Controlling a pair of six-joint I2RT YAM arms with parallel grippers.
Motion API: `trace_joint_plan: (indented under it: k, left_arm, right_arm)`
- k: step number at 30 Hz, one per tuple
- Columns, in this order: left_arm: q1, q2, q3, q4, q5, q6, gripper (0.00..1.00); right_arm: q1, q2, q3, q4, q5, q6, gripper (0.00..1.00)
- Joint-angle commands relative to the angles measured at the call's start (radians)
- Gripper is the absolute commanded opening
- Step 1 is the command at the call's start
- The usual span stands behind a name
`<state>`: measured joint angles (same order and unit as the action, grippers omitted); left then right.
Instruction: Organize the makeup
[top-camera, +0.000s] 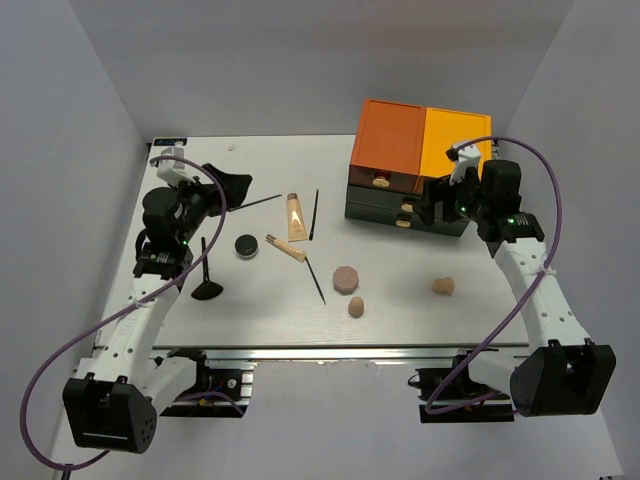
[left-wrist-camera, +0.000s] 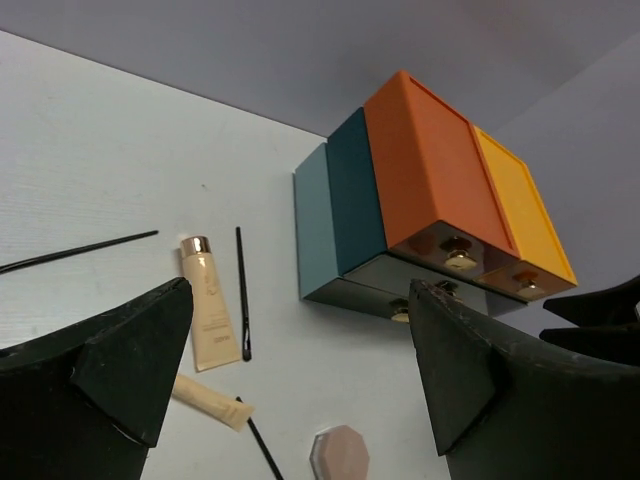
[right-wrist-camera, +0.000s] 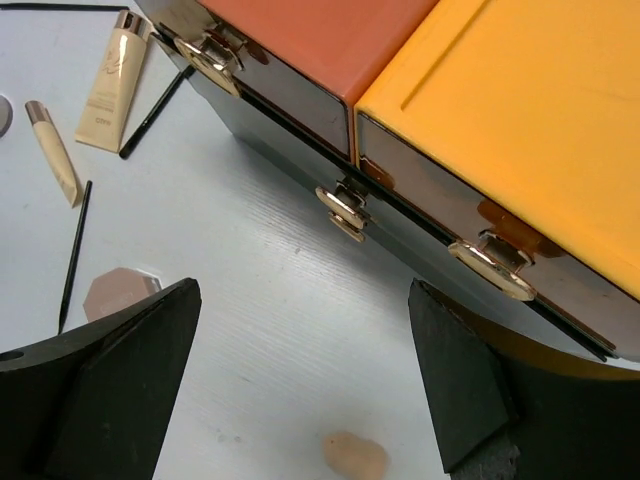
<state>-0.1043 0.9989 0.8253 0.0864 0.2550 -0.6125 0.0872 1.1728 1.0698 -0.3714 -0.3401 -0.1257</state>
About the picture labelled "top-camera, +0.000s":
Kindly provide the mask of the thin black makeup brush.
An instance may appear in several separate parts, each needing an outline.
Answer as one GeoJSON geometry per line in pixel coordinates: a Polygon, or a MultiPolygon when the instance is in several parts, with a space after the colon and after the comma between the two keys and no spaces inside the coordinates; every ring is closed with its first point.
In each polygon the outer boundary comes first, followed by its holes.
{"type": "Polygon", "coordinates": [[[281,196],[282,196],[282,194],[276,194],[276,195],[268,196],[268,197],[265,197],[265,198],[262,198],[262,199],[259,199],[259,200],[254,200],[254,201],[248,202],[246,204],[240,205],[238,207],[234,207],[233,211],[238,211],[238,210],[241,210],[241,209],[245,209],[245,208],[248,208],[248,207],[259,205],[261,203],[277,199],[277,198],[279,198],[281,196]]]}

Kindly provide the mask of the black round compact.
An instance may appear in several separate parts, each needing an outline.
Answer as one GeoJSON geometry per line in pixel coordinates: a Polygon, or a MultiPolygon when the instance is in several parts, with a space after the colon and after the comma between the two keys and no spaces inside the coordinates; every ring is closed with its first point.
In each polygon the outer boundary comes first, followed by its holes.
{"type": "Polygon", "coordinates": [[[251,234],[240,235],[234,242],[236,254],[243,260],[254,258],[259,250],[257,239],[251,234]]]}

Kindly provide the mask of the clear orange drawer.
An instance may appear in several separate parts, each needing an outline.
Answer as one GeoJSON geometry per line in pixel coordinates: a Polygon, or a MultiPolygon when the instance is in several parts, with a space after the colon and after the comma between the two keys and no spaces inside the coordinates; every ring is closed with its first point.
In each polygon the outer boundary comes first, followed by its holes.
{"type": "Polygon", "coordinates": [[[349,166],[348,183],[352,185],[413,193],[417,181],[416,175],[357,165],[349,166]]]}

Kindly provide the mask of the tan gourd makeup sponge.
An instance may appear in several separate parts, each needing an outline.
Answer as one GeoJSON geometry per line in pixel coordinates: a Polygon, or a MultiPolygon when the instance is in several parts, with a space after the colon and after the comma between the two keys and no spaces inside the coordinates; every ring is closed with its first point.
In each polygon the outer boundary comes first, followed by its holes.
{"type": "Polygon", "coordinates": [[[431,288],[438,295],[451,296],[455,291],[455,281],[452,277],[439,278],[432,282],[431,288]]]}

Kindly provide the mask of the pink octagonal powder case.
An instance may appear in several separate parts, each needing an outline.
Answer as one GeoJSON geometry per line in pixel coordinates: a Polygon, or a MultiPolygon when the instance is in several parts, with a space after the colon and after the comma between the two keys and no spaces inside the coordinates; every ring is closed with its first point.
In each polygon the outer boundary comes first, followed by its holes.
{"type": "Polygon", "coordinates": [[[359,286],[359,274],[351,266],[338,267],[332,276],[334,289],[343,294],[352,294],[359,286]]]}

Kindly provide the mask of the tan egg makeup sponge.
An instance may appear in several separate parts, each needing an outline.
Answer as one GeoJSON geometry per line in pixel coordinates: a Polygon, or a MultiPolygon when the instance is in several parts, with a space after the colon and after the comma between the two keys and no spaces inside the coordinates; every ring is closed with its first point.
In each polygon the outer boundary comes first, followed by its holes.
{"type": "Polygon", "coordinates": [[[365,304],[361,297],[354,296],[348,304],[348,313],[353,318],[359,318],[364,314],[365,304]]]}

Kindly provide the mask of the black eyeliner pencil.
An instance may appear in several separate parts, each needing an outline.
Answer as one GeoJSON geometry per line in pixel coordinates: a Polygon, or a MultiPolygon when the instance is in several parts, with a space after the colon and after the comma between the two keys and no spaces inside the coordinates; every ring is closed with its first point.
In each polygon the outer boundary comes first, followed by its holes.
{"type": "Polygon", "coordinates": [[[309,270],[309,272],[310,272],[311,278],[312,278],[312,280],[313,280],[313,282],[314,282],[314,285],[315,285],[315,287],[316,287],[316,289],[317,289],[317,292],[318,292],[318,294],[319,294],[319,296],[320,296],[320,298],[321,298],[321,300],[322,300],[323,304],[326,306],[326,305],[327,305],[327,303],[326,303],[326,299],[325,299],[324,293],[323,293],[323,291],[322,291],[322,288],[321,288],[321,286],[320,286],[320,283],[319,283],[319,281],[318,281],[318,279],[317,279],[317,277],[316,277],[316,275],[315,275],[315,272],[314,272],[314,270],[313,270],[313,267],[312,267],[312,265],[311,265],[310,260],[309,260],[309,258],[308,258],[308,257],[306,257],[306,258],[305,258],[305,264],[307,265],[307,268],[308,268],[308,270],[309,270]]]}

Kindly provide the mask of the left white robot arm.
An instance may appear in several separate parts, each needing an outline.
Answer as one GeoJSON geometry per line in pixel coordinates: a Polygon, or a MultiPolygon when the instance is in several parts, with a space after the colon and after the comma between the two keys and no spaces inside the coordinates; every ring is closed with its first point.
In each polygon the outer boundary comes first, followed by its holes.
{"type": "Polygon", "coordinates": [[[190,240],[206,218],[241,206],[252,183],[248,174],[203,168],[215,182],[202,183],[174,160],[157,164],[165,184],[142,200],[145,238],[136,245],[127,312],[85,376],[70,379],[63,390],[72,436],[81,448],[141,454],[160,414],[182,393],[199,399],[210,390],[211,374],[188,357],[150,365],[160,327],[193,264],[190,240]]]}

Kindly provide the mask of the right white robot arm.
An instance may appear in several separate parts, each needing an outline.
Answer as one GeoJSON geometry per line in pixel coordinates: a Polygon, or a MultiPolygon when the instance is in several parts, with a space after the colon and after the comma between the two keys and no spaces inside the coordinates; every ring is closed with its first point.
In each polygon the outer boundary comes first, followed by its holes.
{"type": "Polygon", "coordinates": [[[612,348],[591,339],[551,268],[557,246],[545,244],[536,217],[520,209],[520,180],[515,162],[460,158],[450,176],[425,191],[426,205],[442,200],[477,224],[516,299],[499,326],[520,316],[529,344],[522,361],[491,349],[488,340],[457,356],[450,372],[423,393],[428,415],[476,410],[501,395],[524,417],[592,415],[614,372],[612,348]]]}

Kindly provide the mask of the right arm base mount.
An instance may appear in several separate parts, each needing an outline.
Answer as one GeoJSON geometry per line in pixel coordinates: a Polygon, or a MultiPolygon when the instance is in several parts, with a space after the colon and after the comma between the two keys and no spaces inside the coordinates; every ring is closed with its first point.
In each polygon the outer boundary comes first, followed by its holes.
{"type": "MultiPolygon", "coordinates": [[[[457,354],[449,366],[429,366],[417,368],[407,380],[407,385],[419,392],[418,398],[420,422],[422,424],[481,424],[481,423],[511,423],[515,421],[515,414],[510,398],[505,394],[496,395],[483,402],[442,414],[429,414],[426,402],[437,387],[445,380],[449,373],[463,360],[464,356],[457,354]]],[[[459,374],[433,403],[433,407],[445,408],[464,403],[467,400],[487,395],[491,389],[470,379],[468,370],[459,374]]]]}

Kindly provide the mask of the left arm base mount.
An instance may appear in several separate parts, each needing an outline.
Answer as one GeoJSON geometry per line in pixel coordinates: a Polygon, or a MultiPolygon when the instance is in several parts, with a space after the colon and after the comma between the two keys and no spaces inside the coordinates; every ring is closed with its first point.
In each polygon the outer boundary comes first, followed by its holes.
{"type": "Polygon", "coordinates": [[[187,359],[195,364],[195,382],[181,392],[163,417],[242,418],[252,395],[254,366],[240,361],[209,359],[204,350],[173,349],[157,355],[157,368],[170,360],[187,359]]]}

